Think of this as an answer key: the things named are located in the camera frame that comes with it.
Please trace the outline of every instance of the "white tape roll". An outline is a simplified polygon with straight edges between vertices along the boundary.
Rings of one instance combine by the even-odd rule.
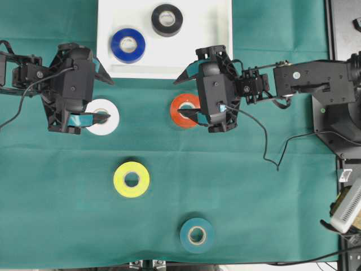
[[[98,112],[104,112],[106,114],[109,114],[110,117],[108,120],[101,124],[94,124],[90,127],[86,127],[86,129],[93,134],[96,135],[107,135],[113,132],[115,129],[117,129],[119,120],[120,120],[120,114],[118,111],[118,108],[110,101],[106,99],[96,99],[88,103],[85,112],[88,113],[98,113]]]

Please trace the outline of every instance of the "white tray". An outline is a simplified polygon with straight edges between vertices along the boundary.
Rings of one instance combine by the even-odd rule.
[[[195,50],[226,45],[233,57],[232,0],[169,0],[183,14],[182,29],[161,37],[152,28],[153,10],[159,0],[99,0],[97,57],[113,78],[176,79],[197,59]],[[122,28],[134,28],[146,40],[140,61],[124,64],[113,55],[110,40]]]

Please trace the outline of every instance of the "screw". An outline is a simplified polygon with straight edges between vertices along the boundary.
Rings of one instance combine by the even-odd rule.
[[[39,79],[41,79],[41,78],[44,77],[44,74],[43,74],[41,71],[38,71],[38,72],[36,73],[36,76],[37,76]]]
[[[293,73],[293,78],[296,79],[296,80],[298,80],[298,79],[301,78],[301,74],[300,74],[299,72],[294,72],[294,73]]]

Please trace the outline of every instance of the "tape roll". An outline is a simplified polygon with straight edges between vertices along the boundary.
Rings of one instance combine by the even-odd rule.
[[[117,59],[130,64],[142,58],[146,50],[146,41],[139,31],[124,28],[112,37],[111,49]]]
[[[106,99],[96,99],[92,100],[86,106],[85,112],[88,113],[100,113],[104,112],[109,114],[110,117],[104,123],[97,123],[90,127],[86,127],[86,129],[93,134],[96,135],[107,135],[117,129],[120,121],[120,115],[118,108],[110,101]]]
[[[178,112],[178,109],[181,108],[200,108],[199,98],[193,94],[181,94],[172,101],[170,105],[170,116],[171,119],[179,127],[188,129],[197,126],[197,124],[191,119],[184,117],[181,113]]]
[[[214,229],[203,218],[192,218],[186,221],[180,229],[180,242],[190,253],[204,253],[214,242]]]
[[[129,173],[135,173],[138,176],[138,183],[135,186],[129,186],[125,182],[125,177]],[[114,187],[119,194],[126,198],[137,198],[143,195],[149,188],[149,172],[141,163],[127,162],[117,168],[114,173]]]
[[[163,37],[176,35],[182,27],[183,15],[181,11],[170,4],[164,4],[154,9],[152,26],[154,31]]]

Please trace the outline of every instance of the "orange tape roll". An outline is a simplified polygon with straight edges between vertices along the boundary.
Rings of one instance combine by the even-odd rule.
[[[191,119],[184,117],[178,112],[178,109],[182,107],[189,106],[192,108],[200,108],[199,98],[193,94],[181,94],[172,101],[170,105],[170,116],[171,119],[179,127],[188,129],[197,126],[197,124]]]

